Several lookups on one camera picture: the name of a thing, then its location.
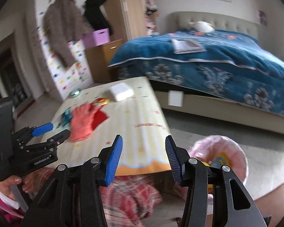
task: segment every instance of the striped tablecloth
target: striped tablecloth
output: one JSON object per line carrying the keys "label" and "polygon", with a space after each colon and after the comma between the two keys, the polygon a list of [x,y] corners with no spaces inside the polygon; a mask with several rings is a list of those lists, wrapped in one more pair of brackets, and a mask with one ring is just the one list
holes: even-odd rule
{"label": "striped tablecloth", "polygon": [[[132,87],[135,95],[115,102],[109,87],[119,82],[125,82]],[[149,81],[146,77],[138,77],[119,82],[83,90],[80,96],[74,99],[67,98],[63,102],[53,118],[54,126],[67,108],[93,102],[96,98],[110,99],[102,109],[109,118],[95,129],[90,138],[80,142],[67,140],[59,145],[58,161],[50,164],[50,167],[55,168],[62,163],[68,167],[81,165],[88,159],[98,156],[101,149],[110,146],[116,135],[120,134],[123,137],[123,150],[117,176],[170,170],[165,152],[165,138],[170,131]],[[46,133],[42,142],[62,129],[54,128]]]}

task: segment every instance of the white plush toy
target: white plush toy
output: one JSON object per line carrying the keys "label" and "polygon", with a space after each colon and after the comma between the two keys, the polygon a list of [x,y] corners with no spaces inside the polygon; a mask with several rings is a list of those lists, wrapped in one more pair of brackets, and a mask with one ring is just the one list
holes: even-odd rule
{"label": "white plush toy", "polygon": [[190,22],[189,25],[192,29],[195,29],[196,31],[201,31],[205,33],[214,32],[214,26],[204,22],[204,21],[198,21],[198,22]]}

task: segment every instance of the metal screw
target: metal screw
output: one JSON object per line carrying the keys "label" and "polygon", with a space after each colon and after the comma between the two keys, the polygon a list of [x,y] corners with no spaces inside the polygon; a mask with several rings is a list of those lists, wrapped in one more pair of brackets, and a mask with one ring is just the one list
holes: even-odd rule
{"label": "metal screw", "polygon": [[193,165],[195,165],[195,164],[198,163],[197,159],[195,159],[195,158],[190,158],[190,159],[188,160],[188,162],[189,162],[190,164],[193,164]]}
{"label": "metal screw", "polygon": [[65,165],[59,165],[59,166],[58,166],[58,171],[64,171],[65,168],[66,168]]}
{"label": "metal screw", "polygon": [[230,167],[229,166],[222,166],[222,170],[225,172],[230,172]]}
{"label": "metal screw", "polygon": [[98,157],[94,157],[94,158],[91,159],[91,162],[92,162],[93,164],[97,164],[97,163],[100,162],[100,159],[99,159]]}

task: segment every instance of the purple storage bin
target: purple storage bin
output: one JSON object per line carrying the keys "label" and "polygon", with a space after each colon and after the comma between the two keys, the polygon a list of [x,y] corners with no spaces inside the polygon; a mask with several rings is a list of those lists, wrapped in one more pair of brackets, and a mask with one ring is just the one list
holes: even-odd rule
{"label": "purple storage bin", "polygon": [[85,48],[92,48],[110,42],[108,29],[93,31],[83,37]]}

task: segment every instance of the blue gripper pad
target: blue gripper pad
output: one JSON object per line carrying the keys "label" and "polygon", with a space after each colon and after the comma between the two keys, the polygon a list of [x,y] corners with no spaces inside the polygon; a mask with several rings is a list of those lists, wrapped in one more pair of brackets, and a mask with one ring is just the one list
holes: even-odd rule
{"label": "blue gripper pad", "polygon": [[116,170],[119,164],[119,159],[121,156],[121,152],[122,152],[122,148],[123,148],[123,139],[122,136],[117,135],[113,145],[112,145],[112,152],[111,152],[111,157],[108,160],[107,166],[106,166],[106,176],[105,176],[105,183],[107,186],[109,186],[111,184],[111,182],[113,181],[115,174],[116,174]]}
{"label": "blue gripper pad", "polygon": [[42,125],[42,126],[35,128],[33,130],[33,132],[31,133],[31,135],[32,136],[40,136],[40,135],[45,134],[46,132],[51,131],[53,128],[54,128],[53,124],[48,123],[48,124],[45,124],[45,125]]}
{"label": "blue gripper pad", "polygon": [[173,173],[173,178],[181,186],[184,180],[182,177],[182,166],[176,154],[176,149],[176,144],[171,136],[167,136],[165,139],[166,154]]}

